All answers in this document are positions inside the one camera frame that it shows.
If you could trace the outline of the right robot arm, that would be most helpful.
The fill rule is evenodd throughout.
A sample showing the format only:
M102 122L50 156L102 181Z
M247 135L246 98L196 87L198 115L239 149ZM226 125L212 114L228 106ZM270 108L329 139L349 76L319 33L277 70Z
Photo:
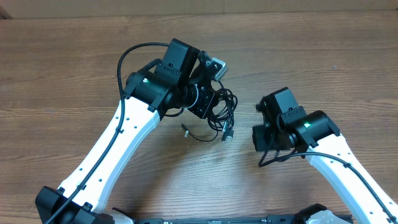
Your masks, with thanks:
M310 114L284 87L256 105L263 123L253 126L257 152L288 150L259 161L259 167L293 157L306 159L333 187L358 223L397 223L397 204L357 160L339 127L323 111Z

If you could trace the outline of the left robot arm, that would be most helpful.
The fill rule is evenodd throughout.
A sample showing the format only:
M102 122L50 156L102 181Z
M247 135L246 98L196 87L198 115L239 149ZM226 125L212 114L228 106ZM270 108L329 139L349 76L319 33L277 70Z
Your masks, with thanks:
M100 138L56 189L43 187L35 204L43 223L132 223L129 215L105 210L121 172L146 136L171 109L208 117L215 104L212 82L227 65L178 39L157 58L118 80L120 101Z

